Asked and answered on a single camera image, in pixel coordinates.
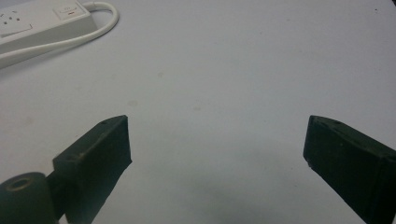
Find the round screw hole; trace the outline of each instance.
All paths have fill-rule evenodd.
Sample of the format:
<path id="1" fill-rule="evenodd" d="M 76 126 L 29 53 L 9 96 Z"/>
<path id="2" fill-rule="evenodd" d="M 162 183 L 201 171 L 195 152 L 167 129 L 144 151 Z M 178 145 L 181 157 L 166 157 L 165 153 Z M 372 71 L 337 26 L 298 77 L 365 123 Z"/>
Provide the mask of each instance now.
<path id="1" fill-rule="evenodd" d="M 7 186 L 8 191 L 18 191 L 28 187 L 33 182 L 32 178 L 22 178 Z"/>

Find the black rubber pad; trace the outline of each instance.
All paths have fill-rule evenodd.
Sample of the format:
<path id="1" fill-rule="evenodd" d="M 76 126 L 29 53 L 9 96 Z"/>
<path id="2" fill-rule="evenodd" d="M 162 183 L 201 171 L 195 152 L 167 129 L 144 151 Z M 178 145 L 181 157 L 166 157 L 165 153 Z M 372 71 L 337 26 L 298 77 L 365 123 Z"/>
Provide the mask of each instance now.
<path id="1" fill-rule="evenodd" d="M 337 120 L 311 116 L 304 158 L 366 223 L 392 223 L 396 151 Z"/>
<path id="2" fill-rule="evenodd" d="M 57 192 L 56 182 L 61 187 L 67 183 L 67 192 L 58 190 L 53 196 L 59 201 L 54 201 L 57 216 L 65 209 L 69 222 L 92 223 L 131 162 L 127 117 L 98 123 L 53 160 L 52 194 Z"/>

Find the power strip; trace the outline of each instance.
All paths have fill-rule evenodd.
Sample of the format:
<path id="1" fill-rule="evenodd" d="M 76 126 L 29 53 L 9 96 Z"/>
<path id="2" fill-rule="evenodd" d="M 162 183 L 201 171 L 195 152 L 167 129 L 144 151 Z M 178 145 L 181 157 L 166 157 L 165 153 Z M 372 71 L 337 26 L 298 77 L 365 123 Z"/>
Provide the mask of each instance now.
<path id="1" fill-rule="evenodd" d="M 111 10 L 112 21 L 97 29 L 90 11 Z M 0 68 L 58 48 L 74 47 L 111 30 L 118 11 L 107 3 L 35 0 L 0 9 Z"/>

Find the power cord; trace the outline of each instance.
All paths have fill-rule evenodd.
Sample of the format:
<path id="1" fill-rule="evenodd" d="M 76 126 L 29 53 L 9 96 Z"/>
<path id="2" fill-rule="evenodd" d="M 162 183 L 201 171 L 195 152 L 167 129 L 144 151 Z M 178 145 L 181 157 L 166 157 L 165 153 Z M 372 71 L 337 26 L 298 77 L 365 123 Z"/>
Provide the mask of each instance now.
<path id="1" fill-rule="evenodd" d="M 26 49 L 17 49 L 7 53 L 0 54 L 0 68 L 12 64 L 14 61 L 20 61 L 20 58 L 32 58 L 38 54 L 42 54 L 51 50 L 75 47 L 86 42 L 89 42 L 101 35 L 106 34 L 117 24 L 120 18 L 120 13 L 115 7 L 105 2 L 88 2 L 82 4 L 88 11 L 109 10 L 113 14 L 110 22 L 104 27 L 89 33 L 87 35 L 78 36 L 75 38 L 49 43 L 45 45 L 38 45 Z"/>

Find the white table surface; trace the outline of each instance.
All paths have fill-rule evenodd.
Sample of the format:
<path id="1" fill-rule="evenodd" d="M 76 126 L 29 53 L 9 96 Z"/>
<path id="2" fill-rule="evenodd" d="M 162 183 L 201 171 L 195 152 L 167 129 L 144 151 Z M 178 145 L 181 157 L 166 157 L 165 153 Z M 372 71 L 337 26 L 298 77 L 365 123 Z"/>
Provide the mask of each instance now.
<path id="1" fill-rule="evenodd" d="M 134 162 L 95 224 L 363 223 L 304 138 L 319 115 L 396 148 L 390 0 L 107 2 L 107 35 L 0 70 L 0 181 L 127 115 Z"/>

